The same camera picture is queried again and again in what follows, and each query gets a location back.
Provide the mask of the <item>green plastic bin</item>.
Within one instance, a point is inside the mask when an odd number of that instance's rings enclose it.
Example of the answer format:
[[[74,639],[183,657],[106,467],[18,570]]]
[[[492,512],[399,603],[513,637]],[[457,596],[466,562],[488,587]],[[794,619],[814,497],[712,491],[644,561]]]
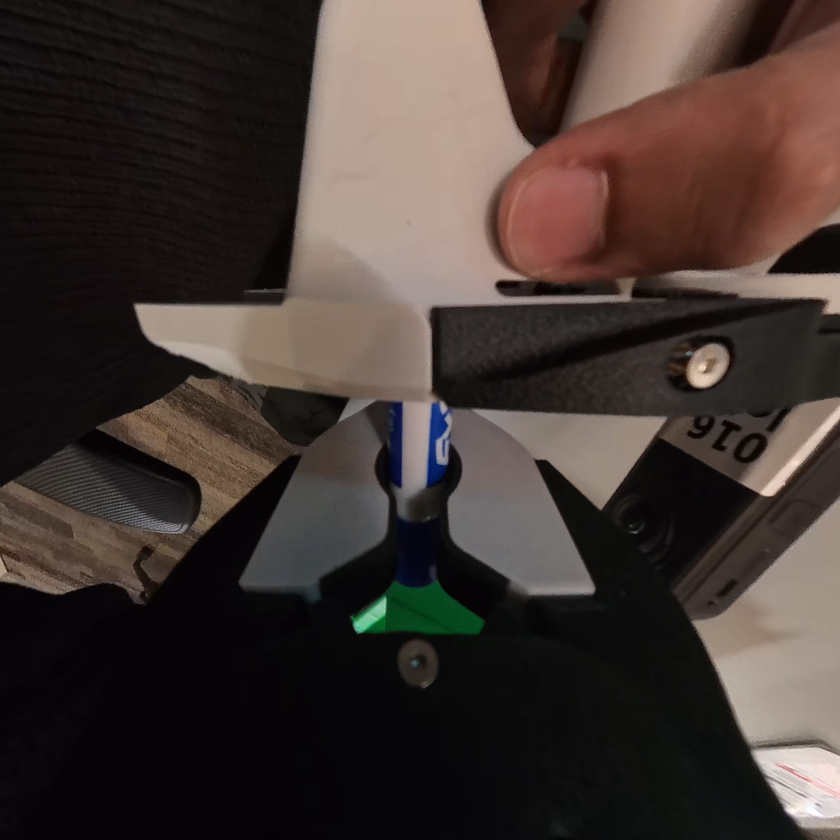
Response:
[[[351,617],[357,634],[476,636],[485,622],[440,583],[409,587],[394,582],[375,602]]]

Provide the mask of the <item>blue dry erase marker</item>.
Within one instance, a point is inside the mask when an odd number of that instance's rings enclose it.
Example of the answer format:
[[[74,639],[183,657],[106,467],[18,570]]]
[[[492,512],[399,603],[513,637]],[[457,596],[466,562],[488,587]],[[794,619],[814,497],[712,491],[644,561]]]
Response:
[[[390,405],[388,480],[395,503],[399,585],[420,589],[438,576],[439,519],[453,417],[443,402]]]

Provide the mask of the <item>grey desk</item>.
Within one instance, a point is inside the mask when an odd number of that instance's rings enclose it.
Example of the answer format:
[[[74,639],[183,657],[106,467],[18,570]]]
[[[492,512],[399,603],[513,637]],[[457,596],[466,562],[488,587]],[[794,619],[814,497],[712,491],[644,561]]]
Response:
[[[480,413],[602,508],[665,420]],[[721,616],[696,628],[755,744],[839,743],[839,513],[834,504]]]

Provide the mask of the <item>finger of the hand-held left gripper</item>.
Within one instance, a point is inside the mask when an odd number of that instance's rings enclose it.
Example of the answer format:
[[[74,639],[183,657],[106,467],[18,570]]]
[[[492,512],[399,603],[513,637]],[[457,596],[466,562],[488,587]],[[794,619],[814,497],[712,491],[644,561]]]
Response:
[[[432,309],[516,276],[490,212],[530,151],[480,2],[323,2],[285,296],[138,304],[143,335],[245,382],[428,402]]]

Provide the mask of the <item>laminated paper sheet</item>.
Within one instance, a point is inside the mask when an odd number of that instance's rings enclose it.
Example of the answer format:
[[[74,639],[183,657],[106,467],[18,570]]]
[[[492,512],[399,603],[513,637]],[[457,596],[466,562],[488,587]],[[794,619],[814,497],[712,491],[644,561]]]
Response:
[[[838,833],[839,753],[823,742],[765,743],[752,756],[787,815],[805,832]]]

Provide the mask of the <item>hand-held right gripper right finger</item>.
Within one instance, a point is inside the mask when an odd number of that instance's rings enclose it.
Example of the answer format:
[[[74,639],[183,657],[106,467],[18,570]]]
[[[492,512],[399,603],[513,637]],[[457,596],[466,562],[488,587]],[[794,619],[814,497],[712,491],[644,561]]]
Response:
[[[483,416],[454,410],[439,580],[476,614],[507,601],[583,599],[595,584],[537,461]]]

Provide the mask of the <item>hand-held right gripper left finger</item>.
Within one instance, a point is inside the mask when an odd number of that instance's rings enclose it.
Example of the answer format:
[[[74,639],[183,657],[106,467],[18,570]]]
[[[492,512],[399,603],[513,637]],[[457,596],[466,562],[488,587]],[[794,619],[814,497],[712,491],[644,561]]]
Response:
[[[372,403],[300,457],[242,573],[250,593],[378,597],[393,582],[396,526],[389,411]]]

